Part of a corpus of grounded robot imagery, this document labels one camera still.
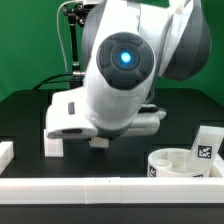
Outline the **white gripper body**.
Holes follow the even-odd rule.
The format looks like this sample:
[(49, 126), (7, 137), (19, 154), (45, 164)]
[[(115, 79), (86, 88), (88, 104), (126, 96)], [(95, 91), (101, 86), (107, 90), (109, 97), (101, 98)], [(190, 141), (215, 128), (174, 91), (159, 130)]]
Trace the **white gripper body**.
[(167, 112), (154, 104), (144, 104), (132, 122), (120, 129), (109, 130), (94, 124), (85, 114), (82, 88), (52, 96), (46, 113), (46, 136), (49, 139), (115, 139), (118, 137), (154, 135)]

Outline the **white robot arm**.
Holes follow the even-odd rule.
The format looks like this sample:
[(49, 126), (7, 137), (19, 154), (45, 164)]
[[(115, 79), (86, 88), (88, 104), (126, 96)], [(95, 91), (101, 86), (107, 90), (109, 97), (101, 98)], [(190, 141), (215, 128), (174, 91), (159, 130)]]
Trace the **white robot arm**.
[(159, 76), (183, 81), (211, 50), (201, 0), (158, 7), (105, 0), (87, 16), (81, 87), (55, 93), (46, 114), (50, 139), (113, 139), (156, 133), (166, 112), (151, 105)]

